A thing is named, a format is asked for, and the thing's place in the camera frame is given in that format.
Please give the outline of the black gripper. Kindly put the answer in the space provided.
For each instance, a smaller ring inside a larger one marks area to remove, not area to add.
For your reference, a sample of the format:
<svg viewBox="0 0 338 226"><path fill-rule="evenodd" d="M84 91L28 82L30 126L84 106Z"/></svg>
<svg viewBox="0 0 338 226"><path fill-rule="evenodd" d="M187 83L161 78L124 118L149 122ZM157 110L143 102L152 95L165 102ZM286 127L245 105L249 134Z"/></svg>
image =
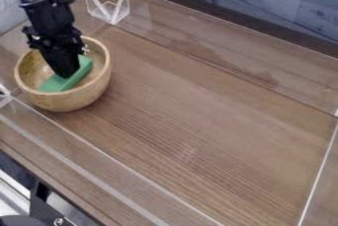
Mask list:
<svg viewBox="0 0 338 226"><path fill-rule="evenodd" d="M20 0L30 25L22 33L30 48L40 51L53 72L68 78L78 69L82 53L81 32L73 26L70 3L74 0Z"/></svg>

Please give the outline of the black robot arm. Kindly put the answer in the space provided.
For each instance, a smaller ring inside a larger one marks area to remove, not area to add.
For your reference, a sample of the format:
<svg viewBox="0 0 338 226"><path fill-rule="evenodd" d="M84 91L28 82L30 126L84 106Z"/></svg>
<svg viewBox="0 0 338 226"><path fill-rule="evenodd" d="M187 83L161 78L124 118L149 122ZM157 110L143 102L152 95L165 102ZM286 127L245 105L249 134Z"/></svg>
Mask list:
<svg viewBox="0 0 338 226"><path fill-rule="evenodd" d="M84 53L81 32L73 26L69 4L74 0L18 0L30 24L21 32L28 46L36 49L52 71L68 78L78 69L78 54Z"/></svg>

